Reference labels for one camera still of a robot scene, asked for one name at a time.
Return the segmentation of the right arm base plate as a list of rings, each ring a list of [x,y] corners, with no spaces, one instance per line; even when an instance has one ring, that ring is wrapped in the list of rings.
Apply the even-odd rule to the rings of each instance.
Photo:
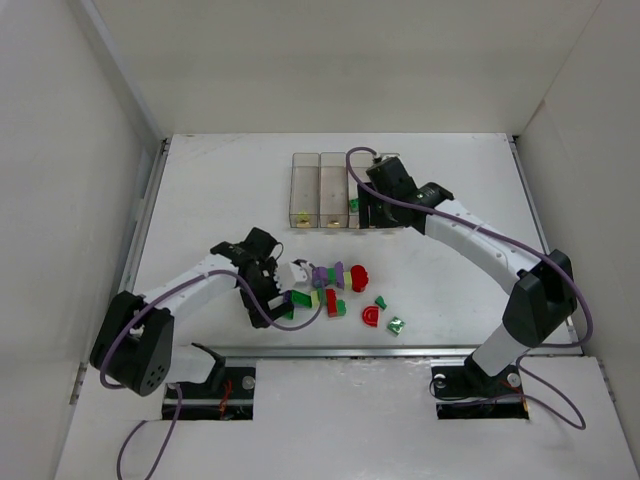
[[[439,420],[528,420],[519,371],[509,365],[495,377],[467,372],[462,365],[431,368],[429,384]]]

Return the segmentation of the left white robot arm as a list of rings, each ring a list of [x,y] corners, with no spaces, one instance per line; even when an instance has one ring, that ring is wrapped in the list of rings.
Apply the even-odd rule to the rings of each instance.
[[[109,303],[90,354],[101,384],[141,397],[164,384],[216,388],[224,358],[198,343],[177,345],[175,330],[181,321],[234,290],[253,328],[276,326],[293,309],[277,271],[274,252],[280,245],[271,234],[252,228],[238,243],[215,245],[194,267],[161,287],[143,294],[119,292]]]

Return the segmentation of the green wedge lego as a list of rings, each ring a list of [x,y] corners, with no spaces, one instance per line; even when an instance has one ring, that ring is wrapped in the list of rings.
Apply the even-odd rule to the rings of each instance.
[[[378,296],[375,299],[375,304],[382,310],[385,310],[387,308],[387,304],[382,296]]]

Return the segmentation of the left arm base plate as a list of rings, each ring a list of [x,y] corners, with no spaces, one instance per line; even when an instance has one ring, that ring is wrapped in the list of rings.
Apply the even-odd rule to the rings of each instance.
[[[161,406],[163,420],[183,421],[250,421],[254,416],[256,367],[231,365],[209,383],[180,384],[182,403],[178,394],[167,388]]]

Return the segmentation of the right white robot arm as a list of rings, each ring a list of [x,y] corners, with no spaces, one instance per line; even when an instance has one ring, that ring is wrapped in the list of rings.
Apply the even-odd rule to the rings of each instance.
[[[443,376],[458,396],[488,397],[514,362],[548,337],[578,307],[571,261],[545,255],[500,233],[435,182],[418,186],[397,156],[373,156],[359,181],[359,211],[375,227],[412,228],[455,250],[493,279],[508,301],[499,326]]]

